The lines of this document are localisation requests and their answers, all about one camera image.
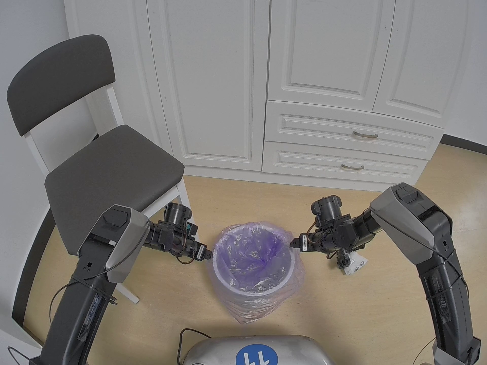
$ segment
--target black baseboard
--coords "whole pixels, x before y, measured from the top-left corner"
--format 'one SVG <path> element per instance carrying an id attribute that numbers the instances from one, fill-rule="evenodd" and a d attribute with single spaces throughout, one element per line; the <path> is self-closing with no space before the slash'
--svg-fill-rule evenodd
<path id="1" fill-rule="evenodd" d="M 449 146 L 455 146 L 456 148 L 467 149 L 476 151 L 477 153 L 487 154 L 487 146 L 483 144 L 468 141 L 467 139 L 454 137 L 444 134 L 440 143 L 447 144 Z"/>
<path id="2" fill-rule="evenodd" d="M 24 324 L 25 310 L 27 309 L 27 302 L 29 301 L 33 280 L 55 225 L 56 223 L 54 222 L 53 213 L 51 212 L 51 209 L 49 209 L 40 225 L 39 231 L 37 232 L 31 250 L 27 256 L 19 286 L 17 287 L 17 292 L 15 294 L 12 319 L 14 319 L 20 326 L 23 326 Z"/>

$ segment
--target gray seat cushion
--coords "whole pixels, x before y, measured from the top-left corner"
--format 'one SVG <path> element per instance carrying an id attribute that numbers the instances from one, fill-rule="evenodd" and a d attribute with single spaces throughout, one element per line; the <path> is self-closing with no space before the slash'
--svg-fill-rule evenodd
<path id="1" fill-rule="evenodd" d="M 59 165 L 45 187 L 68 253 L 113 204 L 142 212 L 183 177 L 184 165 L 127 125 L 102 135 Z"/>

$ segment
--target cabinet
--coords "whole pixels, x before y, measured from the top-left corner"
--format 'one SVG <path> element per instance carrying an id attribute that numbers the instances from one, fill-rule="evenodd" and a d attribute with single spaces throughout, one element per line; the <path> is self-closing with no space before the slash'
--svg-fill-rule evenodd
<path id="1" fill-rule="evenodd" d="M 468 4 L 65 0 L 70 36 L 109 43 L 124 119 L 186 174 L 369 190 L 415 183 L 438 146 Z"/>

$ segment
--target chair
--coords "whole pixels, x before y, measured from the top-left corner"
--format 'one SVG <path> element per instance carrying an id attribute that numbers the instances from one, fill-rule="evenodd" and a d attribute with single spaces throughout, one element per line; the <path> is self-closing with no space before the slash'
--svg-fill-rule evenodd
<path id="1" fill-rule="evenodd" d="M 115 98 L 112 56 L 106 40 L 83 35 L 58 43 L 30 60 L 14 77 L 7 101 L 15 126 L 46 175 L 45 188 L 68 253 L 77 255 L 99 216 L 113 204 L 150 217 L 177 199 L 190 206 L 184 165 L 128 125 Z M 116 126 L 51 172 L 30 134 L 45 119 L 96 91 L 110 104 Z M 120 293 L 138 298 L 121 284 Z"/>

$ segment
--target light wood floor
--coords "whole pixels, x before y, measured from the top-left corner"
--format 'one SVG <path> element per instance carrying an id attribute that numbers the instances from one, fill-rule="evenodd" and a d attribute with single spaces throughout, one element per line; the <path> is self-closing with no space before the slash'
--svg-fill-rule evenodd
<path id="1" fill-rule="evenodd" d="M 470 287 L 473 330 L 484 342 L 486 170 L 487 156 L 440 145 L 416 185 L 454 220 L 454 244 Z M 342 212 L 356 216 L 379 194 L 198 177 L 185 177 L 185 181 L 199 234 L 208 245 L 224 227 L 242 222 L 268 221 L 297 235 L 313 222 L 309 209 L 313 201 L 337 194 L 343 201 Z M 109 305 L 89 363 L 174 365 L 179 332 L 192 327 L 211 336 L 306 335 L 317 340 L 337 365 L 410 365 L 434 337 L 416 268 L 384 233 L 361 253 L 369 263 L 350 277 L 325 255 L 303 255 L 306 281 L 300 293 L 263 320 L 242 326 L 216 298 L 205 264 L 183 266 L 168 254 L 143 248 L 125 281 L 141 301 L 134 305 L 117 296 L 120 304 Z M 55 230 L 25 317 L 25 326 L 42 340 L 49 328 L 51 297 L 68 282 L 75 266 L 76 257 L 67 254 Z M 183 353 L 199 339 L 188 333 Z M 483 351 L 478 364 L 487 364 Z M 432 363 L 430 347 L 417 364 L 423 361 Z"/>

